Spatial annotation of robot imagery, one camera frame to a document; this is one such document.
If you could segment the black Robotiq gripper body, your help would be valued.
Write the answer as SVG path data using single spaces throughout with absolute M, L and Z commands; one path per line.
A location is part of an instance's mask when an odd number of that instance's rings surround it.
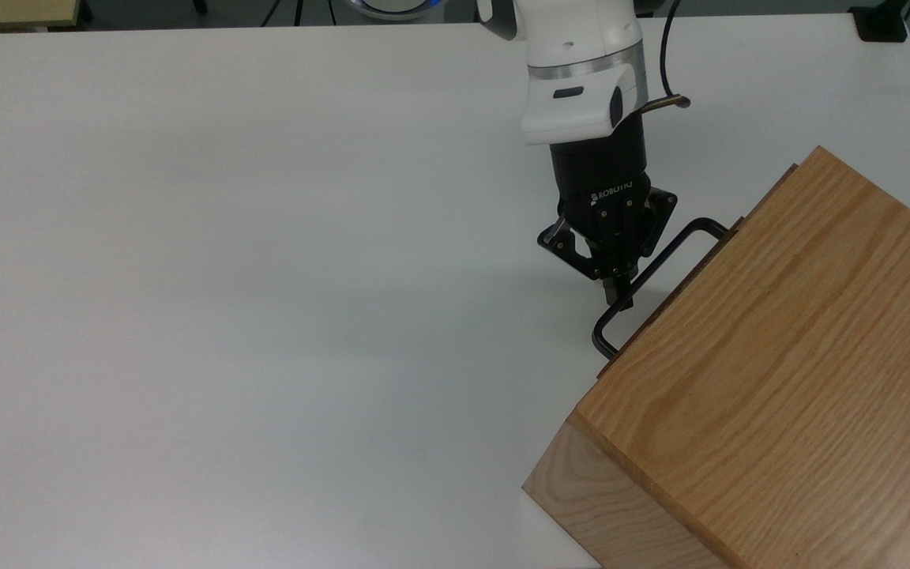
M 621 275 L 622 204 L 652 190 L 640 113 L 624 118 L 609 137 L 571 141 L 550 148 L 559 191 L 558 219 L 567 220 L 577 249 L 602 252 L 614 275 Z

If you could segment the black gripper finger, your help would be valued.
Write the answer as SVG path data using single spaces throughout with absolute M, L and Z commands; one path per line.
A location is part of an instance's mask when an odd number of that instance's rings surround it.
M 589 248 L 591 252 L 588 256 L 579 252 L 577 237 L 567 220 L 556 220 L 538 235 L 537 244 L 590 281 L 599 282 L 607 305 L 613 305 L 616 302 L 616 281 L 607 260 L 597 249 Z
M 622 204 L 622 260 L 621 275 L 617 280 L 617 297 L 622 299 L 638 274 L 641 257 L 650 257 L 665 227 L 667 227 L 678 199 L 671 192 L 648 190 L 636 197 L 626 198 Z

